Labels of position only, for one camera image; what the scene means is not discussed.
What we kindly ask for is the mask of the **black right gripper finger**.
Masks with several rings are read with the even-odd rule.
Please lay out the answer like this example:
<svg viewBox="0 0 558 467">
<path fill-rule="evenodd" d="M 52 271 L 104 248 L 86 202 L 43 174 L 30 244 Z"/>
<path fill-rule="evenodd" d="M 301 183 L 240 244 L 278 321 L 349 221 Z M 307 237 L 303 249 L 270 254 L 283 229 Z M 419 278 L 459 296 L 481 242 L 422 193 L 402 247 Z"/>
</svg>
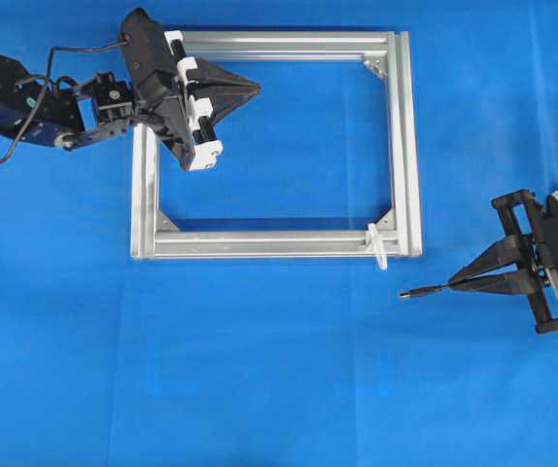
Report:
<svg viewBox="0 0 558 467">
<path fill-rule="evenodd" d="M 460 283 L 463 280 L 477 278 L 486 272 L 516 265 L 525 269 L 530 265 L 528 259 L 528 239 L 526 234 L 510 234 L 492 243 L 476 259 L 462 267 L 449 280 L 448 284 Z"/>
<path fill-rule="evenodd" d="M 541 279 L 525 269 L 450 281 L 448 287 L 457 292 L 498 295 L 532 295 L 543 288 Z"/>
</svg>

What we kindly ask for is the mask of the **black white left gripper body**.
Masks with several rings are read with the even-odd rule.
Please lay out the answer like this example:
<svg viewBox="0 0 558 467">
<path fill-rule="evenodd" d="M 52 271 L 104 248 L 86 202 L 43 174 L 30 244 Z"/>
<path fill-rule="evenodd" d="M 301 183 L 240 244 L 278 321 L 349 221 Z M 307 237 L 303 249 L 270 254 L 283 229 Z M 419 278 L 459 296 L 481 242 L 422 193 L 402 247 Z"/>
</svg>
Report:
<svg viewBox="0 0 558 467">
<path fill-rule="evenodd" d="M 187 55 L 180 31 L 167 34 L 142 8 L 121 24 L 122 54 L 135 94 L 137 117 L 149 126 L 186 171 L 214 167 L 223 151 L 210 117 L 211 99 L 196 98 L 199 62 Z"/>
</svg>

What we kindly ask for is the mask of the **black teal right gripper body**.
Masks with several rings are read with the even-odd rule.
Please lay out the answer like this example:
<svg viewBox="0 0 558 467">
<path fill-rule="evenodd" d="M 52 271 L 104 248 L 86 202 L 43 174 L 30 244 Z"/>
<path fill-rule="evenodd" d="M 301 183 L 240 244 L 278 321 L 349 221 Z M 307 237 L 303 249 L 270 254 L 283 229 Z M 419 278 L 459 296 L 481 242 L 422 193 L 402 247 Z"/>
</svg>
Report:
<svg viewBox="0 0 558 467">
<path fill-rule="evenodd" d="M 491 205 L 506 234 L 503 264 L 519 271 L 515 287 L 528 297 L 536 332 L 558 331 L 558 190 L 545 204 L 519 190 L 494 198 Z"/>
</svg>

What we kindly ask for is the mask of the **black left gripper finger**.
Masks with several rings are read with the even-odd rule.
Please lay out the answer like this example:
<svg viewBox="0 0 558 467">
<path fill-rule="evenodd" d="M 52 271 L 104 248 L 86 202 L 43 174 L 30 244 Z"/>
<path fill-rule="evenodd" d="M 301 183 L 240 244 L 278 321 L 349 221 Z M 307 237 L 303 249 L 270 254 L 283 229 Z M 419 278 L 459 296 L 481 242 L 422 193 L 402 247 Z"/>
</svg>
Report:
<svg viewBox="0 0 558 467">
<path fill-rule="evenodd" d="M 255 96 L 255 92 L 202 93 L 200 98 L 208 98 L 211 107 L 211 112 L 204 114 L 202 119 L 207 120 L 214 126 L 233 111 L 247 104 Z"/>
<path fill-rule="evenodd" d="M 254 97 L 261 92 L 260 84 L 231 73 L 211 61 L 197 58 L 196 64 L 197 70 L 201 73 L 197 84 L 204 90 L 210 90 L 219 95 L 239 97 Z"/>
</svg>

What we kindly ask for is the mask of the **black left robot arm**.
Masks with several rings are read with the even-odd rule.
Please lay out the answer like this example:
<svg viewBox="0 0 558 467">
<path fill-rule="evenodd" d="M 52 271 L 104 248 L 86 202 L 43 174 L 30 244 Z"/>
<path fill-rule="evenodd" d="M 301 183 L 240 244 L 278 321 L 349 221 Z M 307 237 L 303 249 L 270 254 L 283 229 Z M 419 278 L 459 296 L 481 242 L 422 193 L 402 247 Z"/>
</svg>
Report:
<svg viewBox="0 0 558 467">
<path fill-rule="evenodd" d="M 145 125 L 186 171 L 213 167 L 223 152 L 214 126 L 244 106 L 259 84 L 188 54 L 145 10 L 130 12 L 118 40 L 130 79 L 98 73 L 84 84 L 50 71 L 31 74 L 0 54 L 0 136 L 73 151 Z"/>
</svg>

